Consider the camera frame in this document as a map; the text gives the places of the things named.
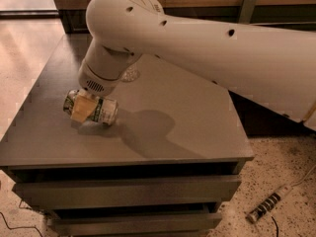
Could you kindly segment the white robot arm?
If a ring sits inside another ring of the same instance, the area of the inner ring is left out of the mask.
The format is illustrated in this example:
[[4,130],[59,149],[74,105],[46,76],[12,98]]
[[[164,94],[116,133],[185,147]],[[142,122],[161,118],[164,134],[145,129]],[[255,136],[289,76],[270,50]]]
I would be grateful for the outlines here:
[[316,128],[316,34],[165,14],[157,0],[91,0],[79,84],[105,97],[150,54]]

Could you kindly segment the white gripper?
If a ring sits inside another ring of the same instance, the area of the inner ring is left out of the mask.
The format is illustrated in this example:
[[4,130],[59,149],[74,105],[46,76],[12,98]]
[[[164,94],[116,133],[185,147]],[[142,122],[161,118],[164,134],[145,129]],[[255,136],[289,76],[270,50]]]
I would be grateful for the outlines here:
[[98,98],[96,96],[108,96],[115,89],[119,80],[104,79],[96,75],[88,66],[86,60],[83,60],[78,72],[78,81],[86,91],[79,90],[71,118],[78,122],[84,122],[97,107]]

